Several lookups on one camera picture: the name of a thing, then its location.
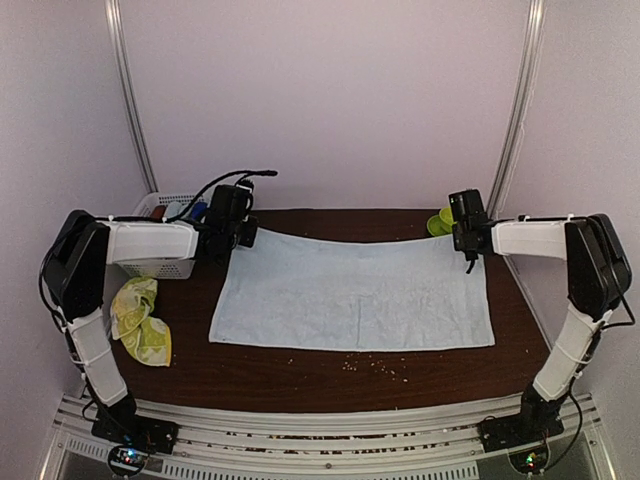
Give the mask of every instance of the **brown tabletop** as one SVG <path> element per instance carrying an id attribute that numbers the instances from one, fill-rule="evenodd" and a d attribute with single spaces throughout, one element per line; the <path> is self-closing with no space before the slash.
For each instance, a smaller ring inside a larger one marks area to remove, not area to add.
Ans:
<path id="1" fill-rule="evenodd" d="M 345 242 L 424 238 L 432 210 L 257 212 L 262 227 Z M 114 342 L 137 398 L 253 412 L 352 412 L 425 407 L 520 392 L 547 346 L 503 259 L 486 259 L 496 345 L 439 352 L 345 353 L 209 343 L 225 269 L 197 264 L 189 280 L 160 281 L 154 316 L 171 327 L 169 368 L 146 367 Z"/>

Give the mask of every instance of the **light blue towel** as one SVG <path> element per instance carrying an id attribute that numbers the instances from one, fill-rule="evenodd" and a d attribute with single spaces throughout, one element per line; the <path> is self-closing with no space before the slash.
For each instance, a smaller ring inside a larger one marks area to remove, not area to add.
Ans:
<path id="1" fill-rule="evenodd" d="M 238 247 L 211 342 L 346 351 L 494 345 L 479 260 L 465 274 L 451 236 L 354 244 L 260 229 Z"/>

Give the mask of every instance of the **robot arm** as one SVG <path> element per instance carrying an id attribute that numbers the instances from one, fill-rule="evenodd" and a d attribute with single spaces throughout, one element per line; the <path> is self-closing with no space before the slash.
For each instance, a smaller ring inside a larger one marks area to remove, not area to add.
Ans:
<path id="1" fill-rule="evenodd" d="M 135 400 L 111 352 L 102 314 L 105 270 L 107 265 L 154 259 L 221 262 L 236 245 L 253 246 L 257 220 L 249 215 L 253 184 L 247 177 L 277 172 L 235 173 L 245 177 L 216 187 L 196 219 L 95 218 L 76 210 L 47 253 L 40 281 L 49 290 L 54 306 L 47 306 L 98 407 L 93 435 L 142 452 L 171 453 L 177 425 L 136 415 Z"/>
<path id="2" fill-rule="evenodd" d="M 478 255 L 534 255 L 567 262 L 569 306 L 547 362 L 527 387 L 518 415 L 485 420 L 480 431 L 486 451 L 562 433 L 557 420 L 573 381 L 589 363 L 609 321 L 631 284 L 631 268 L 606 215 L 493 221 L 477 190 L 449 196 L 454 248 L 471 263 Z"/>

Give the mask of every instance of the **white wall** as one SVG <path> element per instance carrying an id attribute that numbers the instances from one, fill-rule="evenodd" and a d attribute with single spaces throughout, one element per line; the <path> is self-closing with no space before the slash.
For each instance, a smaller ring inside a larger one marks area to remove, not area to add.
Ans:
<path id="1" fill-rule="evenodd" d="M 610 215 L 640 273 L 640 4 L 547 2 L 539 75 L 502 217 Z M 566 309 L 565 267 L 517 259 L 547 334 Z M 640 314 L 637 283 L 627 298 Z M 622 311 L 613 321 L 626 320 Z M 594 393 L 619 465 L 640 471 L 640 327 L 613 329 L 578 384 Z"/>
<path id="2" fill-rule="evenodd" d="M 526 0 L 127 0 L 160 190 L 243 167 L 261 208 L 420 208 L 488 195 Z"/>
<path id="3" fill-rule="evenodd" d="M 0 6 L 0 465 L 34 478 L 63 391 L 79 385 L 41 306 L 40 261 L 67 213 L 144 194 L 101 0 Z"/>

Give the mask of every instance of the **white basket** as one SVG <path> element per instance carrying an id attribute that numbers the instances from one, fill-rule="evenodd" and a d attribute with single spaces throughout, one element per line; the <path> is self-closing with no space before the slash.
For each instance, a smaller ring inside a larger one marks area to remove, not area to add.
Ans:
<path id="1" fill-rule="evenodd" d="M 150 193 L 142 199 L 133 215 L 148 217 L 159 205 L 169 205 L 171 202 L 189 203 L 192 195 L 163 195 L 161 193 Z M 199 198 L 198 201 L 208 202 L 206 198 Z M 195 260 L 142 260 L 135 263 L 118 263 L 132 277 L 153 277 L 153 278 L 173 278 L 186 279 L 191 276 L 191 271 Z"/>

